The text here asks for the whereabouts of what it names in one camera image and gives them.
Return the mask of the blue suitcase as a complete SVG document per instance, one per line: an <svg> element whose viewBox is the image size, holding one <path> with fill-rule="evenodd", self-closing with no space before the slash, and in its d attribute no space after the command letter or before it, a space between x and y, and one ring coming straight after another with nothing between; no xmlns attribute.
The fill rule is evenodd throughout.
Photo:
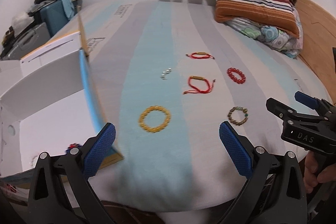
<svg viewBox="0 0 336 224"><path fill-rule="evenodd" d="M53 37L69 22L61 0L45 5L41 8L39 14L42 22L47 26L50 37Z"/></svg>

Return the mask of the striped red orange pillow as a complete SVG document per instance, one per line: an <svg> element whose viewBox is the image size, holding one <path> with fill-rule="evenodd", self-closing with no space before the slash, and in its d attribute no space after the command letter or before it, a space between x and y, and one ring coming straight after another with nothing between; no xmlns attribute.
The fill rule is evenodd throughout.
<svg viewBox="0 0 336 224"><path fill-rule="evenodd" d="M298 38L294 7L288 0L216 0L215 20L224 23L236 17L275 26Z"/></svg>

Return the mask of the light blue towel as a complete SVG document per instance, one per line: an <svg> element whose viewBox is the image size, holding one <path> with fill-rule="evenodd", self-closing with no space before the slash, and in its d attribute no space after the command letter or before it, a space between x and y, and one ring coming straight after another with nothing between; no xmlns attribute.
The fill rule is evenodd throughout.
<svg viewBox="0 0 336 224"><path fill-rule="evenodd" d="M60 0L63 5L64 13L68 20L71 20L75 16L75 7L72 0Z"/></svg>

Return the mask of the floral folded quilt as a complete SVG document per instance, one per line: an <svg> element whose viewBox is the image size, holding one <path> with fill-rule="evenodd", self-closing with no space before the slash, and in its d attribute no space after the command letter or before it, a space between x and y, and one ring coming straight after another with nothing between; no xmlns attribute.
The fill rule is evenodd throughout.
<svg viewBox="0 0 336 224"><path fill-rule="evenodd" d="M264 43L273 50L281 52L294 59L303 50L303 29L297 9L294 8L293 12L295 23L299 30L298 39L277 27L262 25L261 23L256 23L246 18L238 17L228 20L226 21L226 25L251 39Z"/></svg>

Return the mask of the dark clothes pile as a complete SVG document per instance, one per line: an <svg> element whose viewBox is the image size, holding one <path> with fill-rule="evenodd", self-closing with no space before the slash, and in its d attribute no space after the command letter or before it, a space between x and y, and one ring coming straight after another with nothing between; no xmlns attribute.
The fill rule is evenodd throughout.
<svg viewBox="0 0 336 224"><path fill-rule="evenodd" d="M34 0L34 4L27 10L29 16L33 16L39 9L57 0Z"/></svg>

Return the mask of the white cardboard box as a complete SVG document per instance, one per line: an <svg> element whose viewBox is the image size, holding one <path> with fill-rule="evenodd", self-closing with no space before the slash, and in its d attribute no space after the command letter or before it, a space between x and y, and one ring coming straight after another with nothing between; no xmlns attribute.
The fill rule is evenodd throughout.
<svg viewBox="0 0 336 224"><path fill-rule="evenodd" d="M98 3L46 45L1 63L1 179L24 184L43 152L62 155L108 122L117 126L121 82L111 40L132 5Z"/></svg>

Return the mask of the white plastic bag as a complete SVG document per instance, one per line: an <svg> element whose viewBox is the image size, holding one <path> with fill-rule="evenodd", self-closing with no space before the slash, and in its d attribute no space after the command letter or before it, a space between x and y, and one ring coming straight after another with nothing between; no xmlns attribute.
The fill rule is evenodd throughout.
<svg viewBox="0 0 336 224"><path fill-rule="evenodd" d="M30 17L28 13L23 11L12 18L11 26L15 32L19 32L28 27L33 21L34 19Z"/></svg>

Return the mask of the grey suitcase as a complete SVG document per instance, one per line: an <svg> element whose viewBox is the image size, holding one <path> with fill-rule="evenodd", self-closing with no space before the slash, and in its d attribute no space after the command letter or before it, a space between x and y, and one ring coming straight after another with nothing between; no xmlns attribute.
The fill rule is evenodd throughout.
<svg viewBox="0 0 336 224"><path fill-rule="evenodd" d="M37 25L25 32L12 44L9 50L1 53L1 60L20 60L25 55L44 45L50 38L47 25L45 23Z"/></svg>

